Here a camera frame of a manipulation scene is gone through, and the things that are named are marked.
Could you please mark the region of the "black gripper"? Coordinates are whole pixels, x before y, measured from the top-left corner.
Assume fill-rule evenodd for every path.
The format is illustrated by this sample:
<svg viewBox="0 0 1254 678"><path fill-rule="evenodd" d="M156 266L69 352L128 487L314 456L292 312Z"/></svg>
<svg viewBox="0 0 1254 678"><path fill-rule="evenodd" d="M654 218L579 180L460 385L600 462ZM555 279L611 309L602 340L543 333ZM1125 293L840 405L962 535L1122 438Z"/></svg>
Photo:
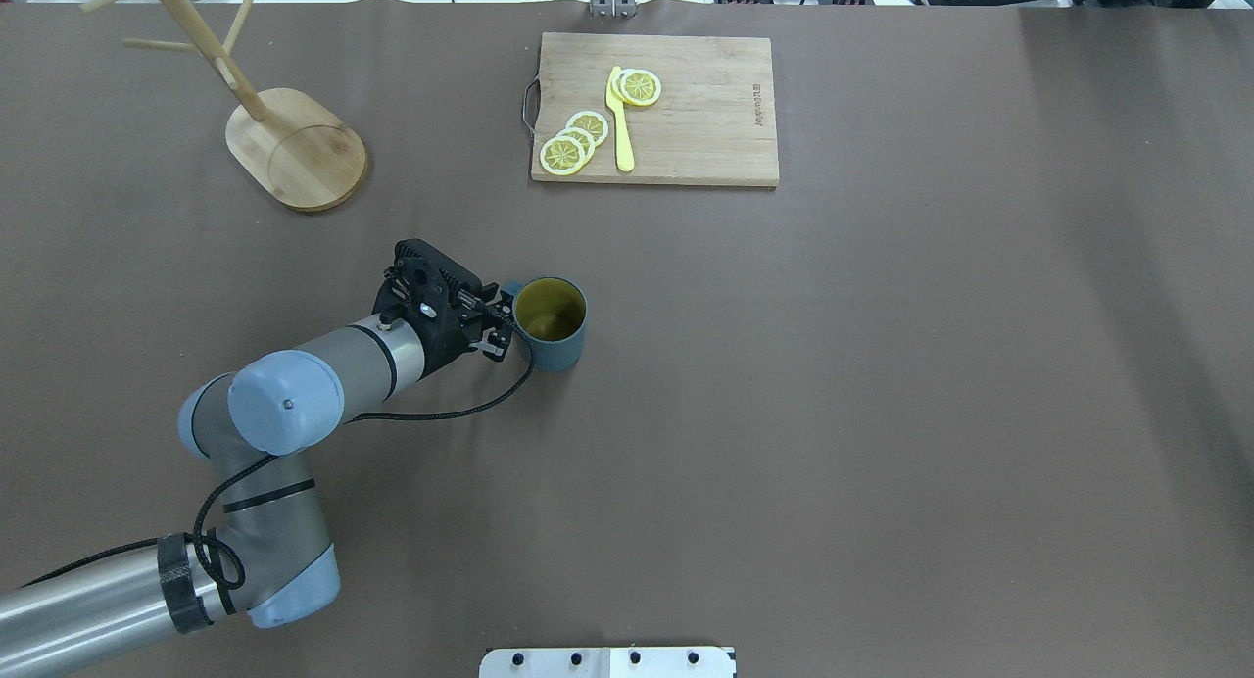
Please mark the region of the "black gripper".
<svg viewBox="0 0 1254 678"><path fill-rule="evenodd" d="M483 353L489 361L502 363L507 358L513 330L503 330L503 311L497 302L499 284L472 284L463 282L456 291L456 302L477 313L466 320L454 320L450 316L440 320L403 320L418 335L423 346L425 365L424 375L435 373L461 353ZM382 322L393 322L384 315Z"/></svg>

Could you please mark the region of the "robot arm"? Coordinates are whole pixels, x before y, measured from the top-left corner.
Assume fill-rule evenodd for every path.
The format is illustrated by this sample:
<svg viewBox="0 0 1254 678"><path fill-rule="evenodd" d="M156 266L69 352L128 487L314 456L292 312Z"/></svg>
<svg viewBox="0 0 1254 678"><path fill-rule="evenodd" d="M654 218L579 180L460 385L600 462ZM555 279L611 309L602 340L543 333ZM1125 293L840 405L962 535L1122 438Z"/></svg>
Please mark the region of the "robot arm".
<svg viewBox="0 0 1254 678"><path fill-rule="evenodd" d="M3 674L59 677L237 612L273 628L340 589L305 451L461 353L502 360L513 298L461 268L385 273L371 316L219 375L184 402L184 446L214 467L187 533L130 543L3 597Z"/></svg>

